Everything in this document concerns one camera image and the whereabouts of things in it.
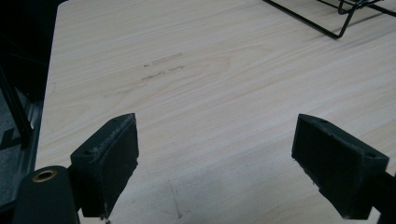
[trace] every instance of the black wire rack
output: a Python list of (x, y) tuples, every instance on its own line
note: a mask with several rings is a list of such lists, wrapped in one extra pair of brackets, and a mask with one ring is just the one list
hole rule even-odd
[(346, 21), (344, 22), (344, 25), (342, 26), (339, 34), (336, 34), (335, 32), (332, 32), (332, 31), (330, 31), (330, 30), (318, 25), (317, 23), (315, 23), (315, 22), (313, 22), (313, 21), (301, 16), (300, 14), (297, 14), (296, 12), (294, 12), (294, 11), (292, 11), (292, 10), (286, 8), (286, 7), (281, 6), (280, 4), (278, 4), (278, 3), (276, 3), (276, 2), (274, 2), (272, 0), (263, 0), (263, 1), (268, 3), (268, 4), (270, 4), (273, 7), (276, 7), (278, 9), (280, 9), (281, 11), (291, 15), (295, 19), (304, 22), (305, 24), (311, 26), (312, 28), (322, 32), (323, 34), (325, 34), (325, 35), (327, 35), (327, 36), (329, 36), (329, 37), (331, 37), (333, 39), (339, 39), (339, 38), (341, 38), (344, 35), (344, 32), (346, 31), (347, 26), (349, 25), (349, 22), (352, 19), (352, 16), (353, 16), (353, 14), (355, 13), (355, 11), (357, 9), (362, 9), (364, 7), (369, 7), (371, 9), (380, 11), (380, 12), (382, 12), (384, 14), (388, 14), (390, 16), (396, 17), (396, 12), (394, 12), (392, 10), (389, 10), (389, 9), (386, 9), (386, 8), (383, 8), (383, 7), (380, 7), (380, 6), (377, 6), (375, 4), (375, 3), (379, 2), (379, 1), (384, 1), (384, 0), (339, 0), (338, 6), (334, 5), (334, 4), (331, 4), (329, 2), (326, 2), (326, 1), (323, 1), (323, 0), (316, 0), (316, 1), (318, 1), (320, 3), (323, 3), (323, 4), (325, 4), (325, 5), (329, 6), (329, 7), (336, 8), (339, 15), (347, 15), (346, 16)]

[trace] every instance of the wooden tabletop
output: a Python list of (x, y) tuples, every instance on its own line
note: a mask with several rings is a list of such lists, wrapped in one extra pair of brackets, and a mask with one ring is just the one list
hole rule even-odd
[[(344, 19), (292, 2), (331, 29)], [(36, 169), (70, 165), (106, 121), (135, 113), (139, 165), (112, 223), (376, 223), (374, 209), (341, 219), (291, 146), (309, 114), (389, 156), (395, 174), (395, 40), (396, 20), (369, 8), (335, 41), (261, 0), (70, 0)]]

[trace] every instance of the wooden table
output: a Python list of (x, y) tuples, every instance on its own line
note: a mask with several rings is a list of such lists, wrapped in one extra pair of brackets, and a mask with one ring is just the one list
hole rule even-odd
[[(300, 3), (340, 25), (333, 8)], [(394, 18), (371, 9), (334, 41), (260, 0), (65, 2), (36, 168), (68, 166), (107, 120), (135, 112), (139, 165), (112, 223), (375, 223), (374, 209), (341, 219), (291, 145), (298, 114), (313, 115), (395, 173), (395, 39)]]

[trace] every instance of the black object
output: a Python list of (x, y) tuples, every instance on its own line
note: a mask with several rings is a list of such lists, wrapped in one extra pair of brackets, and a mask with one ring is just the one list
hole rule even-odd
[(318, 25), (317, 23), (301, 16), (300, 14), (295, 13), (294, 11), (281, 6), (280, 4), (272, 1), (272, 0), (263, 0), (264, 2), (270, 4), (273, 7), (276, 7), (278, 9), (280, 9), (281, 11), (291, 15), (292, 17), (294, 17), (295, 19), (304, 22), (305, 24), (311, 26), (312, 28), (322, 32), (323, 34), (333, 38), (333, 39), (338, 39), (341, 38), (344, 35), (344, 32), (347, 29), (347, 26), (349, 25), (350, 20), (352, 19), (353, 14), (355, 13), (355, 11), (357, 9), (362, 9), (364, 7), (369, 7), (372, 8), (374, 10), (380, 11), (382, 13), (388, 14), (390, 16), (396, 17), (396, 12), (388, 10), (386, 8), (383, 7), (379, 7), (376, 6), (375, 3), (379, 2), (379, 1), (383, 1), (383, 0), (339, 0), (340, 4), (338, 6), (333, 5), (331, 3), (328, 3), (324, 0), (317, 0), (320, 3), (323, 3), (327, 6), (330, 7), (334, 7), (337, 9), (337, 12), (339, 15), (346, 15), (346, 21), (344, 22), (341, 31), (339, 34), (336, 34), (326, 28), (323, 28), (322, 26)]
[(379, 223), (396, 223), (396, 178), (381, 152), (327, 120), (299, 115), (291, 156), (343, 218), (367, 219), (374, 206)]
[(71, 155), (72, 165), (50, 166), (26, 176), (16, 202), (0, 207), (0, 223), (79, 223), (108, 218), (137, 166), (134, 114), (108, 121)]

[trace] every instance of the table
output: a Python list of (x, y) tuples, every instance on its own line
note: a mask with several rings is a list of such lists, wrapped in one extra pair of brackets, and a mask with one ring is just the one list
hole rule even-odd
[[(313, 2), (297, 9), (338, 27)], [(390, 156), (395, 173), (395, 24), (359, 10), (334, 41), (260, 0), (65, 2), (36, 169), (70, 165), (107, 120), (134, 112), (139, 165), (112, 223), (375, 223), (374, 209), (341, 219), (290, 155), (305, 113)]]

